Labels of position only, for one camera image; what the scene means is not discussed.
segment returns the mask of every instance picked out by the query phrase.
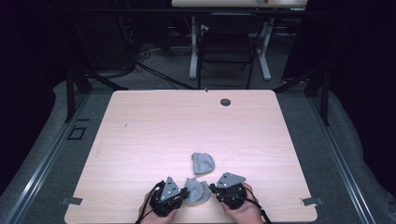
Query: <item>hand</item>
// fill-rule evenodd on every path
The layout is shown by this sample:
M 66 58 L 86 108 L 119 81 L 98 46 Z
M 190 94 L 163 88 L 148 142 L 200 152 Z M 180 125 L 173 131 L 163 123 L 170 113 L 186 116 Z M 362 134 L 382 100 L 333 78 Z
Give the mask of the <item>hand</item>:
M 145 200 L 143 201 L 142 205 L 139 208 L 139 216 L 140 216 L 140 214 L 142 214 L 143 205 L 144 205 L 148 196 L 149 196 L 149 194 L 147 193 L 145 196 Z M 168 223 L 170 223 L 172 221 L 172 219 L 175 217 L 175 215 L 177 213 L 177 209 L 174 209 L 171 213 L 168 214 L 167 217 L 159 217 L 154 212 L 150 212 L 152 210 L 152 207 L 149 205 L 150 200 L 151 200 L 151 197 L 148 199 L 148 205 L 146 206 L 146 210 L 145 210 L 143 216 L 145 214 L 147 214 L 148 212 L 149 212 L 149 214 L 142 219 L 140 224 L 168 224 Z
M 248 189 L 250 189 L 250 191 L 253 192 L 251 186 L 247 183 L 242 183 L 242 185 L 247 188 L 247 197 L 254 201 L 255 199 L 253 198 L 253 195 L 248 191 Z M 225 203 L 220 203 L 220 205 L 223 208 L 224 213 L 235 219 L 238 224 L 262 224 L 262 214 L 260 213 L 259 208 L 253 203 L 244 202 L 244 204 L 236 210 L 232 210 Z

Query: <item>metal bracket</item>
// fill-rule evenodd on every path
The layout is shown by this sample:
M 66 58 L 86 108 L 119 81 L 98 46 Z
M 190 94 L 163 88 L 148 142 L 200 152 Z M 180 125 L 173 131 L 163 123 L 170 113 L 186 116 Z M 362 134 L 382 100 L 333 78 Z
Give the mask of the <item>metal bracket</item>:
M 61 204 L 63 204 L 63 205 L 69 205 L 69 204 L 80 205 L 81 202 L 82 202 L 82 199 L 71 197 L 71 198 L 63 198 L 61 201 Z
M 308 205 L 318 206 L 324 204 L 324 201 L 321 198 L 307 198 L 307 199 L 301 199 L 301 203 L 305 206 Z
M 216 184 L 216 188 L 219 189 L 227 189 L 234 185 L 240 184 L 247 180 L 246 178 L 240 175 L 233 175 L 228 172 L 224 173 Z
M 168 176 L 163 187 L 163 194 L 161 195 L 161 201 L 166 201 L 180 193 L 180 189 L 173 181 L 172 177 Z

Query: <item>black circular hole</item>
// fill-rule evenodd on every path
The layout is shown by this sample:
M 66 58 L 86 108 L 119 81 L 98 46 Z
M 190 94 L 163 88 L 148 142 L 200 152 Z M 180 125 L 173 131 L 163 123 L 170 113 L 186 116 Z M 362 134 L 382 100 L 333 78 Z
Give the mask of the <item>black circular hole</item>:
M 220 100 L 220 103 L 224 106 L 228 106 L 231 104 L 231 101 L 229 99 L 222 99 Z

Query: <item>white desk leg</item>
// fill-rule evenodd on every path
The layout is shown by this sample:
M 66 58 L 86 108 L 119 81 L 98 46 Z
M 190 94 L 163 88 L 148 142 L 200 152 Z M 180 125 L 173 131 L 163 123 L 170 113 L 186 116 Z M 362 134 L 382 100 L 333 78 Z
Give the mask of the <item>white desk leg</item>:
M 274 19 L 270 19 L 264 24 L 264 40 L 262 41 L 262 48 L 258 50 L 260 66 L 262 67 L 262 75 L 264 80 L 271 80 L 270 70 L 268 69 L 268 63 L 265 59 L 265 53 L 268 49 L 268 43 L 271 38 L 272 29 L 274 27 Z
M 190 78 L 197 78 L 198 53 L 197 53 L 197 23 L 195 17 L 191 18 L 191 64 L 190 64 Z

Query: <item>wooden table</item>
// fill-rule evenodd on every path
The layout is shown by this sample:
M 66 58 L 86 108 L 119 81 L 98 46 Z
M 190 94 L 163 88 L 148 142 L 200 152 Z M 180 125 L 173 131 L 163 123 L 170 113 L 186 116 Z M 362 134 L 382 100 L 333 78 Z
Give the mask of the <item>wooden table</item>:
M 224 106 L 221 99 L 229 99 Z M 191 154 L 216 168 L 193 173 Z M 67 223 L 133 223 L 144 196 L 169 175 L 180 188 L 196 177 L 244 176 L 274 222 L 314 221 L 313 206 L 288 128 L 272 91 L 116 91 L 70 204 Z M 214 195 L 183 204 L 174 223 L 230 223 Z
M 258 0 L 172 0 L 173 7 L 256 7 L 256 8 L 299 8 L 305 7 L 307 0 L 268 0 L 267 3 L 262 1 L 259 3 Z M 271 80 L 270 70 L 268 63 L 265 59 L 265 53 L 268 48 L 272 29 L 274 26 L 274 20 L 271 19 L 264 24 L 262 31 L 262 47 L 258 49 L 258 56 L 260 66 L 262 68 L 262 76 L 264 80 Z M 196 71 L 198 65 L 198 54 L 196 47 L 196 36 L 197 24 L 195 18 L 192 17 L 191 21 L 191 67 L 190 67 L 190 78 L 196 78 Z

